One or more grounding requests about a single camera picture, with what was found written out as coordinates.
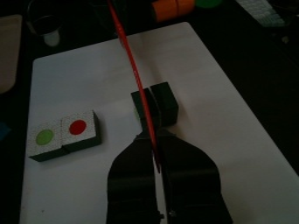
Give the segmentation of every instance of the dark green block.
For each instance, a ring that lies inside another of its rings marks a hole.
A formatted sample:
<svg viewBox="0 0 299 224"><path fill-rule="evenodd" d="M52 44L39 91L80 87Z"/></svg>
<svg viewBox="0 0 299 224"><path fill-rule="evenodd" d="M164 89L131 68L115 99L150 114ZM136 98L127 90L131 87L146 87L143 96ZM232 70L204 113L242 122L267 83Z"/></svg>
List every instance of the dark green block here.
<svg viewBox="0 0 299 224"><path fill-rule="evenodd" d="M139 93L139 91L136 91L136 92L131 93L131 95L132 95L132 99L134 99L134 103L135 103L135 110L136 110L136 113L139 116L143 130L147 130L146 112L144 112L140 93ZM159 127L160 126L160 113L159 113L159 109L155 104L155 98L152 97L152 94L151 94L148 88L144 89L144 96L146 96L148 107L150 107L151 117L154 120L154 126Z"/></svg>
<svg viewBox="0 0 299 224"><path fill-rule="evenodd" d="M179 104L174 97L168 82L151 86L155 102L162 114L162 126L176 124L179 114Z"/></svg>

